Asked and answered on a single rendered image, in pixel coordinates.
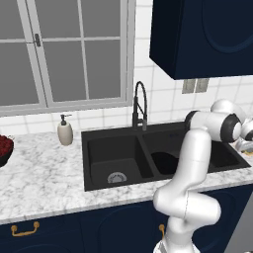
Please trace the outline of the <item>black double sink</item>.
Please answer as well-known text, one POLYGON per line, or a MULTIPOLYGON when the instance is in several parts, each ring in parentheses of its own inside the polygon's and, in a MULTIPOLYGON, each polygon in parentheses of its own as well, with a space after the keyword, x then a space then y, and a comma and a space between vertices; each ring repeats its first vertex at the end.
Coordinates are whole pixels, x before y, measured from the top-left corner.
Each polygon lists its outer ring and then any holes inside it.
POLYGON ((182 122, 142 127, 83 131, 84 189, 94 191, 173 177, 185 136, 182 122), (109 184, 113 172, 127 180, 109 184))

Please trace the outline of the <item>silver sink drain strainer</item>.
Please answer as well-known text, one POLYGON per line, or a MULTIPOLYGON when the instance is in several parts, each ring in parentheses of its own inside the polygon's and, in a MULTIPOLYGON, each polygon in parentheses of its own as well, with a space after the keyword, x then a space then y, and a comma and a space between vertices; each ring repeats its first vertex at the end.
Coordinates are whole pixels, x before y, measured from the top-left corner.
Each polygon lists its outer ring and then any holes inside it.
POLYGON ((113 172, 108 177, 109 184, 121 183, 127 180, 127 176, 122 172, 113 172))

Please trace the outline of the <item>grey metal pan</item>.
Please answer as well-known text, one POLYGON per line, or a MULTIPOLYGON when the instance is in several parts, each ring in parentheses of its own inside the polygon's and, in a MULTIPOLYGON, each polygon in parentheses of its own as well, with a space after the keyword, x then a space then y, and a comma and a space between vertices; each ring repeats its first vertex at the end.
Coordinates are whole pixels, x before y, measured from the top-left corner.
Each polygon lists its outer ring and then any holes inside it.
POLYGON ((243 138, 239 138, 235 144, 237 151, 249 151, 253 150, 253 141, 247 141, 243 138))

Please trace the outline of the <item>black spring tap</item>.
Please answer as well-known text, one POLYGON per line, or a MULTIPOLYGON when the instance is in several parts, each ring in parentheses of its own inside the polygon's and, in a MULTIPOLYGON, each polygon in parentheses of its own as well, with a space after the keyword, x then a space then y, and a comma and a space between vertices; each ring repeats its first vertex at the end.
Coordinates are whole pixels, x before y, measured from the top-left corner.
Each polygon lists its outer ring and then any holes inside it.
POLYGON ((132 128, 137 129, 138 125, 142 126, 142 130, 147 129, 147 96, 144 84, 141 81, 136 82, 133 97, 132 128), (138 88, 142 89, 144 108, 138 103, 138 88))

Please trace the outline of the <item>beige soap dispenser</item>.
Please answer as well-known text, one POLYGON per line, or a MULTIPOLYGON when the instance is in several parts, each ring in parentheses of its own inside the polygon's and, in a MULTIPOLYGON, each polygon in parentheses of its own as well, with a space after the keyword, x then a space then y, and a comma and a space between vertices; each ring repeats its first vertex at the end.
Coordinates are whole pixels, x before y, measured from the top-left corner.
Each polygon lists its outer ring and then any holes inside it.
POLYGON ((57 135, 62 145, 70 145, 73 141, 73 129, 71 124, 65 119, 66 115, 61 115, 61 121, 57 126, 57 135))

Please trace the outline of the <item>grey framed window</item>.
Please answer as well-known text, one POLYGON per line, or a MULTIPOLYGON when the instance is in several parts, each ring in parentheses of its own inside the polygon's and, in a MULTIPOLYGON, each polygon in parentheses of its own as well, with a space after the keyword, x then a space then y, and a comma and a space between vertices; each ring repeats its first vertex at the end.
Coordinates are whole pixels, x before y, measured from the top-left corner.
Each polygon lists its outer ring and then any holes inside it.
POLYGON ((0 117, 130 105, 134 17, 135 0, 0 0, 0 117))

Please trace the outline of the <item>dark blue cupboard door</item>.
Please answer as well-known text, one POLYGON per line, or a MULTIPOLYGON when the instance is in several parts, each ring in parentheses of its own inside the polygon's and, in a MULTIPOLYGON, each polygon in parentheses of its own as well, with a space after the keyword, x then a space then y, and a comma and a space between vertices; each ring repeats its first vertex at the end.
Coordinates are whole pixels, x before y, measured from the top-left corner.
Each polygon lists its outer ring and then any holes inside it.
POLYGON ((206 192, 206 195, 218 200, 221 215, 215 225, 205 226, 194 232, 193 242, 201 253, 224 253, 252 192, 253 185, 206 192))
POLYGON ((85 253, 153 253, 167 216, 146 201, 85 211, 80 221, 85 253))

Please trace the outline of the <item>black bowl of red fruit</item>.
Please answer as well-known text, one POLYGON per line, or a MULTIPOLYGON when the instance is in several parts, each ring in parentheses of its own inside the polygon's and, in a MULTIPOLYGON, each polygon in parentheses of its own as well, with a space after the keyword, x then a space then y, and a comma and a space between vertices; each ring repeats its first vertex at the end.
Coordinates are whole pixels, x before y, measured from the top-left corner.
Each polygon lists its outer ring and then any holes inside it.
POLYGON ((3 167, 8 162, 14 149, 14 141, 0 134, 0 167, 3 167))

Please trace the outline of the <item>dark blue drawer front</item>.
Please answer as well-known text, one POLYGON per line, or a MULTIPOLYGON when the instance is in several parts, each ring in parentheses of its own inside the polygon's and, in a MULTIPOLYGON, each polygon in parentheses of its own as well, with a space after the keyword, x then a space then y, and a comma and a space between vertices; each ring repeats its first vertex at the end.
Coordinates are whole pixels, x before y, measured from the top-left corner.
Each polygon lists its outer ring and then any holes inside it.
MULTIPOLYGON (((26 220, 15 222, 16 225, 28 225, 34 223, 35 220, 26 220)), ((40 223, 40 228, 38 232, 24 237, 19 237, 21 239, 41 237, 44 235, 52 235, 55 233, 65 232, 75 230, 79 227, 79 214, 78 213, 69 213, 51 217, 39 218, 38 222, 40 223)), ((11 235, 11 226, 12 223, 0 225, 0 244, 13 241, 16 237, 11 235)))

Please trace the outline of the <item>grey steel appliance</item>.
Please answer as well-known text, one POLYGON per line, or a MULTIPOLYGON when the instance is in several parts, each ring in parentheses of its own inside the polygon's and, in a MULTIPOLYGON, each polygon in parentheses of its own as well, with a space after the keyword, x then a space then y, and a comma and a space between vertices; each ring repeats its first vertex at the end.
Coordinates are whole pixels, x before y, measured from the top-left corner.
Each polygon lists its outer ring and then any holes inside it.
POLYGON ((253 193, 224 253, 253 253, 253 193))

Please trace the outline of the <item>grey wall socket plate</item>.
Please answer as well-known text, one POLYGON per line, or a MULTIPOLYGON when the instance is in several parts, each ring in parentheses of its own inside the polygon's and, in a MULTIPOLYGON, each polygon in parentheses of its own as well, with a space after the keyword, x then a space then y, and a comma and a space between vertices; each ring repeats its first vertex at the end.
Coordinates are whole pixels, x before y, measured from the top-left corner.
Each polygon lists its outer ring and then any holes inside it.
POLYGON ((205 93, 208 90, 209 81, 210 80, 208 78, 198 79, 196 85, 196 93, 205 93))
POLYGON ((183 83, 182 93, 183 94, 193 93, 195 91, 195 85, 196 85, 195 79, 185 79, 183 83))

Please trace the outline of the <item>dark blue wall cupboard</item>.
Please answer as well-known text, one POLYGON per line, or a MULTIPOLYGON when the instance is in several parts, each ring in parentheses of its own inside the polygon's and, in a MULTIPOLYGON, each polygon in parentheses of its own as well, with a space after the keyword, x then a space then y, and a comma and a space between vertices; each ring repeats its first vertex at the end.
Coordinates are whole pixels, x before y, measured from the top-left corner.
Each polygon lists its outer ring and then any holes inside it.
POLYGON ((253 75, 253 0, 153 0, 149 57, 173 79, 253 75))

